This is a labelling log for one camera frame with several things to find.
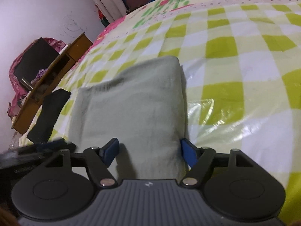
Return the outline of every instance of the checkered bedsheet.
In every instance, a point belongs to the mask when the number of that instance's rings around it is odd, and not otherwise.
[[[67,138],[80,87],[165,55],[178,57],[186,76],[189,139],[217,152],[242,149],[286,187],[282,219],[300,218],[292,208],[301,201],[301,3],[195,5],[108,34],[61,80],[72,95],[51,139]]]

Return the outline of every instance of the black object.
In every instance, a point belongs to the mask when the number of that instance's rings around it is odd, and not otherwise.
[[[195,164],[180,184],[174,179],[125,179],[118,185],[107,170],[118,147],[118,140],[112,139],[103,148],[92,147],[83,153],[63,150],[31,171],[12,190],[12,201],[23,216],[19,223],[284,225],[277,219],[285,200],[283,187],[240,150],[217,154],[183,139],[183,157]],[[88,179],[72,174],[72,166],[86,167],[90,186]],[[211,178],[216,167],[227,170]]]
[[[19,214],[11,202],[12,187],[23,176],[50,158],[60,149],[69,149],[73,153],[76,146],[66,143],[64,139],[46,144],[33,144],[0,154],[0,201],[8,205],[10,211],[18,217]]]
[[[70,95],[71,92],[58,89],[44,98],[41,114],[34,127],[27,134],[27,138],[31,142],[47,143],[53,127]]]
[[[39,70],[48,68],[58,55],[59,53],[41,37],[24,53],[14,70],[14,75],[19,82],[22,77],[31,82]]]
[[[107,27],[110,24],[106,17],[103,17],[103,19],[101,19],[100,21],[102,22],[104,27]]]

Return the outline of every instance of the wooden shelf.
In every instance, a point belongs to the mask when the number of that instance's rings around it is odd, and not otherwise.
[[[35,84],[31,93],[23,103],[15,121],[12,124],[12,129],[22,135],[28,130],[34,116],[43,103],[44,97],[52,93],[52,91],[60,83],[64,75],[72,68],[72,66],[84,55],[84,53],[92,46],[92,42],[82,33],[66,50],[53,60],[47,68],[45,74]],[[39,91],[39,87],[46,82],[49,82],[49,77],[55,73],[56,76],[49,84],[46,91],[42,94],[41,99],[37,102],[34,100],[35,94]]]

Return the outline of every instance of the black cloth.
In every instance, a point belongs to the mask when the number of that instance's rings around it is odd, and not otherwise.
[[[47,95],[43,100],[42,111],[36,124],[30,130],[27,138],[33,143],[47,143],[53,127],[64,105],[70,98],[71,92],[58,89]]]

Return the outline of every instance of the metal rivet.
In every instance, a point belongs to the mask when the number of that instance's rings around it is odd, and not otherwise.
[[[100,184],[102,186],[112,186],[115,184],[115,180],[112,178],[104,178],[104,179],[100,180]]]
[[[185,185],[195,185],[198,183],[198,181],[193,177],[184,178],[182,182]]]

